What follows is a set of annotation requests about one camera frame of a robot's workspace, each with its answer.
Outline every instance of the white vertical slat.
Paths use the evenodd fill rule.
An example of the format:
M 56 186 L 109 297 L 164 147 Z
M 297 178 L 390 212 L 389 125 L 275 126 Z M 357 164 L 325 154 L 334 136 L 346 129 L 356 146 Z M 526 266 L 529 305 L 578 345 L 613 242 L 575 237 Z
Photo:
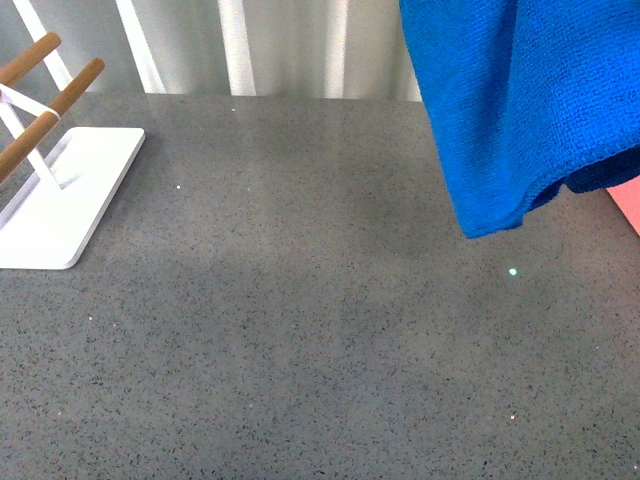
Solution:
M 146 93 L 167 93 L 132 0 L 116 0 L 118 13 Z
M 31 2 L 29 0 L 13 0 L 13 4 L 18 10 L 33 41 L 35 42 L 44 37 L 47 31 L 44 25 L 42 25 L 40 17 L 38 17 L 38 13 L 35 8 L 33 8 Z M 72 80 L 71 74 L 57 51 L 54 50 L 51 52 L 47 58 L 44 59 L 44 63 L 59 90 L 63 90 L 69 85 Z
M 231 95 L 256 95 L 242 0 L 218 0 Z
M 326 98 L 342 98 L 344 96 L 349 0 L 332 0 L 327 8 L 324 96 Z

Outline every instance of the speckled quartz countertop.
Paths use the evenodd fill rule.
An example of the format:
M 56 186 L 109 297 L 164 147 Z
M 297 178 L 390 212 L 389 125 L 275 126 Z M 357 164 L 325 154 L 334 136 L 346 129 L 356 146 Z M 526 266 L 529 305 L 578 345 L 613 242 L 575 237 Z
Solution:
M 76 267 L 0 271 L 1 478 L 637 474 L 605 192 L 469 241 L 419 104 L 87 94 L 76 124 L 147 140 Z

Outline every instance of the white stand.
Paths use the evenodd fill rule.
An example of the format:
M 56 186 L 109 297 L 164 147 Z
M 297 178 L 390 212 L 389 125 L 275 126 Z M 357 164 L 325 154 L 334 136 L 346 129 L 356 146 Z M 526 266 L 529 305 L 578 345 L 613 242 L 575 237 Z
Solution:
M 47 107 L 0 88 L 0 117 L 17 138 L 23 127 L 8 104 L 35 115 Z M 46 159 L 31 152 L 36 172 L 0 213 L 0 268 L 75 265 L 144 138 L 140 128 L 72 128 Z

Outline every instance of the towel fold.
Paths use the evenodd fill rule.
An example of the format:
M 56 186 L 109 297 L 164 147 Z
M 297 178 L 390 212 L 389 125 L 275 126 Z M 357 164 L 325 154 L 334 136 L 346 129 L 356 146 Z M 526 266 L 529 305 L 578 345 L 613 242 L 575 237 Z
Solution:
M 640 174 L 640 1 L 400 0 L 463 233 Z

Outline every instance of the drying rack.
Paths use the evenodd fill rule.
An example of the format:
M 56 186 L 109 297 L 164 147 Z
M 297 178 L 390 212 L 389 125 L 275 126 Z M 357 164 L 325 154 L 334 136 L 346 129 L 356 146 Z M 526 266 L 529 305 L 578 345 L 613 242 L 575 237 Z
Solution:
M 42 157 L 40 141 L 105 66 L 91 60 L 49 106 L 12 88 L 60 44 L 48 33 L 0 68 L 0 118 L 15 138 L 0 153 L 0 184 L 25 158 L 35 170 L 0 212 L 2 269 L 75 265 L 144 142 L 140 128 L 76 127 Z M 37 118 L 24 128 L 12 106 Z

